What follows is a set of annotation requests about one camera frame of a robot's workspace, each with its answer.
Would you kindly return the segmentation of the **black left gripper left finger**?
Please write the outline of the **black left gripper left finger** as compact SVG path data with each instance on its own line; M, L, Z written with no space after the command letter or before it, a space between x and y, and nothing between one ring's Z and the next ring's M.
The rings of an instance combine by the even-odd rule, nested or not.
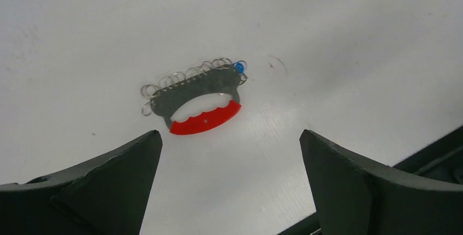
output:
M1 185L1 234L139 234L162 146L149 131L67 169Z

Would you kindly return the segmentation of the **steel key holder red handle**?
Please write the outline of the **steel key holder red handle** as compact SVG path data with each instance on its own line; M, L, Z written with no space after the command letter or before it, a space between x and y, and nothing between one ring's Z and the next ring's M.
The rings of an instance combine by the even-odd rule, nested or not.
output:
M169 132L178 136L203 133L226 123L240 111L238 88L248 79L245 72L237 74L233 63L226 57L204 61L184 72L169 74L158 84L143 85L140 94L148 101L141 113L143 116L155 114L162 117ZM224 107L189 116L185 121L172 118L188 102L212 94L228 95L230 100Z

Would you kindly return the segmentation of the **key with blue tag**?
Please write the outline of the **key with blue tag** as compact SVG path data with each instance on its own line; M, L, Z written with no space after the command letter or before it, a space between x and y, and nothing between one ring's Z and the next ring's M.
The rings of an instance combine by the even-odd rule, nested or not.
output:
M247 62L240 60L233 63L233 66L235 67L237 74L243 74L247 68Z

